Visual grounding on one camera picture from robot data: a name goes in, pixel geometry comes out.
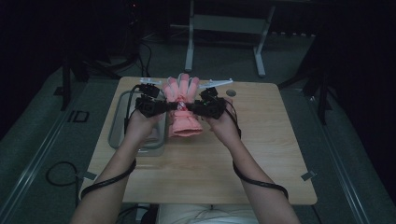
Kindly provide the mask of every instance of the pink rubber glove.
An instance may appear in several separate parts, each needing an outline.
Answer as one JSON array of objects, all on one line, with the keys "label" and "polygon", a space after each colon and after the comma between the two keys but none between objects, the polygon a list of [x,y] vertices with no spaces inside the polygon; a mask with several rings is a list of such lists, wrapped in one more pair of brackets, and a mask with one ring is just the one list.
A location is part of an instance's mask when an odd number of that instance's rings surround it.
[{"label": "pink rubber glove", "polygon": [[172,124],[169,126],[169,136],[191,136],[202,132],[202,126],[197,117],[187,109],[186,103],[194,103],[199,86],[199,78],[190,78],[188,74],[180,74],[178,80],[168,78],[163,84],[163,92],[167,102],[178,102],[177,110],[171,111]]}]

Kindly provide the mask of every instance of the table top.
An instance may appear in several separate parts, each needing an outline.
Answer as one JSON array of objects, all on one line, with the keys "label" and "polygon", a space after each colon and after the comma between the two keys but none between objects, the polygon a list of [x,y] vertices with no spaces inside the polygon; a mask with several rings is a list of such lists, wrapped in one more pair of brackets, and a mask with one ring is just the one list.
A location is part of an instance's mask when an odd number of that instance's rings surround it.
[{"label": "table top", "polygon": [[[108,110],[88,171],[99,175],[115,149],[107,142],[120,95],[139,84],[140,77],[123,77]],[[285,187],[292,204],[314,204],[317,196],[307,173],[290,120],[275,84],[234,82],[216,87],[219,97],[233,97],[242,141],[260,167]],[[199,120],[204,132],[185,138],[166,138],[159,157],[138,157],[124,202],[130,203],[248,203],[233,171],[228,149]],[[84,180],[82,189],[92,184]]]}]

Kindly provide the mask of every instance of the gray carpet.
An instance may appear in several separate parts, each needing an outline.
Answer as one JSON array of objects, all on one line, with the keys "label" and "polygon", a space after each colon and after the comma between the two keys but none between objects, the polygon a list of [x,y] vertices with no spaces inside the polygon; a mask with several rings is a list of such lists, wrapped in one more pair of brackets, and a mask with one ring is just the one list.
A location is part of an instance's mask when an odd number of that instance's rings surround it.
[{"label": "gray carpet", "polygon": [[[147,38],[152,51],[149,73],[153,77],[176,76],[183,71],[187,44],[183,36],[178,40],[153,42]],[[231,48],[217,43],[198,42],[195,46],[193,76],[201,79],[228,79],[235,81],[271,82],[279,84],[292,77],[312,38],[272,35],[265,42],[262,54],[267,77],[256,75],[252,49],[245,46]],[[149,49],[142,47],[144,62],[149,58]],[[138,64],[119,71],[122,76],[140,76]],[[75,206],[75,188],[54,187],[45,178],[48,169],[58,161],[73,162],[79,171],[88,167],[97,138],[102,129],[108,107],[117,81],[92,72],[86,84],[73,82],[72,108],[61,112],[61,99],[53,96],[54,89],[61,85],[61,73],[53,74],[42,91],[35,97],[28,109],[1,142],[0,190],[1,204],[4,205],[12,192],[24,167],[40,149],[40,144],[50,132],[59,117],[68,118],[72,110],[88,111],[85,123],[62,122],[62,128],[48,156],[38,169],[32,185],[21,202],[16,204],[10,223],[67,223]],[[300,89],[304,80],[281,91],[290,116],[299,146],[308,170],[318,175],[312,181],[318,195],[315,209],[322,223],[365,223],[356,219],[350,208],[346,190],[340,182],[331,149],[335,149],[342,159],[345,170],[353,183],[362,207],[371,223],[396,223],[396,209],[381,185],[368,160],[359,137],[349,123],[342,108],[330,98],[333,110],[327,111],[328,125],[323,127],[315,115],[317,102],[307,99]],[[68,166],[60,166],[51,176],[58,182],[74,180],[74,171]],[[314,208],[294,206],[302,223],[319,223]]]}]

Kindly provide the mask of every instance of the pink glove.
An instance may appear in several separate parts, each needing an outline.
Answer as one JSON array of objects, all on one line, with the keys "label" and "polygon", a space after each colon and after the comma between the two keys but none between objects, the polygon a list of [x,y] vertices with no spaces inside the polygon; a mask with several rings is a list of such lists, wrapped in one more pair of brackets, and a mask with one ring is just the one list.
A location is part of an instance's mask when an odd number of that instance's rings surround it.
[{"label": "pink glove", "polygon": [[188,74],[180,74],[178,80],[168,78],[163,84],[163,92],[167,102],[178,102],[177,110],[171,111],[173,121],[169,127],[169,136],[191,136],[202,132],[202,126],[197,117],[187,109],[186,103],[194,103],[199,85],[199,78],[190,78]]}]

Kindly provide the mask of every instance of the forearm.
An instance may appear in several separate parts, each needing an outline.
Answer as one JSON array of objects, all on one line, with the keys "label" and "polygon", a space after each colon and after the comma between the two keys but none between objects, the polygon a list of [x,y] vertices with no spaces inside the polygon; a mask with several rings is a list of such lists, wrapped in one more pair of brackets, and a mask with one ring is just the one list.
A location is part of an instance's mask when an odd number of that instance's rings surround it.
[{"label": "forearm", "polygon": [[[242,142],[232,143],[227,148],[231,152],[235,166],[245,177],[265,183],[274,183]],[[244,180],[241,181],[260,223],[299,223],[282,191],[249,184]]]},{"label": "forearm", "polygon": [[[131,167],[138,149],[139,143],[124,141],[95,183],[108,180],[127,171]],[[114,184],[87,193],[78,205],[71,223],[115,223],[128,177],[127,175]]]}]

